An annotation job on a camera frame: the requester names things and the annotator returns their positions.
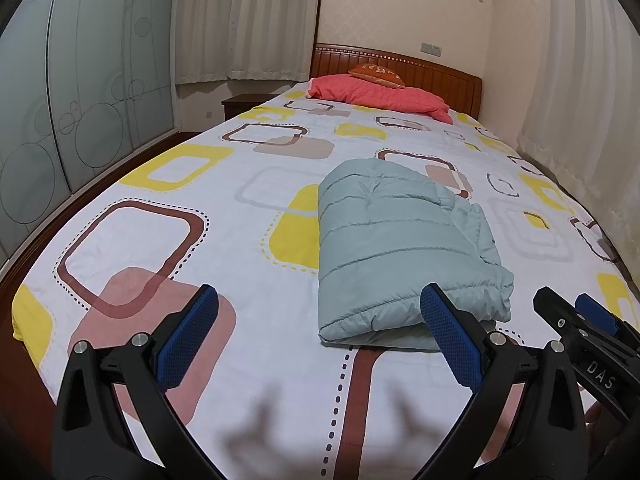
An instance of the wooden headboard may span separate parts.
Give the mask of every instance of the wooden headboard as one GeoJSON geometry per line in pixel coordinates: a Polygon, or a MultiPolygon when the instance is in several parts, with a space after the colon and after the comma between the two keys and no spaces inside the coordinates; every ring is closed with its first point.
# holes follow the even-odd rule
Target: wooden headboard
{"type": "Polygon", "coordinates": [[[346,74],[361,63],[387,67],[396,72],[407,86],[439,95],[455,111],[478,118],[482,79],[417,57],[359,46],[316,43],[309,77],[346,74]]]}

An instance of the nightstand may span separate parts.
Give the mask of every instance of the nightstand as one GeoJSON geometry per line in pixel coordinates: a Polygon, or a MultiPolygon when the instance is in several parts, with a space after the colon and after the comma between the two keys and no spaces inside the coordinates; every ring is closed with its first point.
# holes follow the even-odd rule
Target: nightstand
{"type": "Polygon", "coordinates": [[[222,101],[222,105],[225,107],[225,121],[277,96],[277,94],[240,94],[230,99],[225,99],[222,101]]]}

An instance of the wall switch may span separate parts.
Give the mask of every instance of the wall switch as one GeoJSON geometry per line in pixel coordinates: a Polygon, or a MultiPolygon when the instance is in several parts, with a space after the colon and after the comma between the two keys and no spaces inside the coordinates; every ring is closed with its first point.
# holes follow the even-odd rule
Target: wall switch
{"type": "Polygon", "coordinates": [[[442,55],[442,47],[437,45],[432,45],[431,43],[423,43],[420,46],[420,52],[424,52],[425,54],[431,54],[432,56],[440,57],[442,55]]]}

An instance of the bed sheet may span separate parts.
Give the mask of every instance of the bed sheet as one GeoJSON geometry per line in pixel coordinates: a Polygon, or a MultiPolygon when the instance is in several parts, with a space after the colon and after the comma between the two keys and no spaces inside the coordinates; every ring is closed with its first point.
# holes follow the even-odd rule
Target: bed sheet
{"type": "MultiPolygon", "coordinates": [[[[320,343],[318,184],[358,157],[403,164],[482,206],[515,275],[511,320],[497,329],[521,344],[556,337],[532,310],[542,286],[570,302],[586,292],[638,327],[597,224],[477,121],[450,111],[449,126],[304,90],[143,164],[56,234],[13,308],[53,399],[75,341],[109,346],[150,332],[209,283],[220,315],[168,398],[229,478],[412,478],[470,391],[439,353],[320,343]]],[[[118,397],[157,461],[126,391],[118,397]]]]}

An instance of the light blue quilt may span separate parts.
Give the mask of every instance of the light blue quilt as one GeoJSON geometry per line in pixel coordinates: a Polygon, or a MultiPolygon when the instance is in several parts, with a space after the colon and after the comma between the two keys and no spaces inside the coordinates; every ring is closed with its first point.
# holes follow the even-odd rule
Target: light blue quilt
{"type": "Polygon", "coordinates": [[[476,319],[508,321],[513,274],[478,204],[404,166],[348,160],[318,195],[321,339],[438,349],[420,315],[437,283],[476,319]]]}

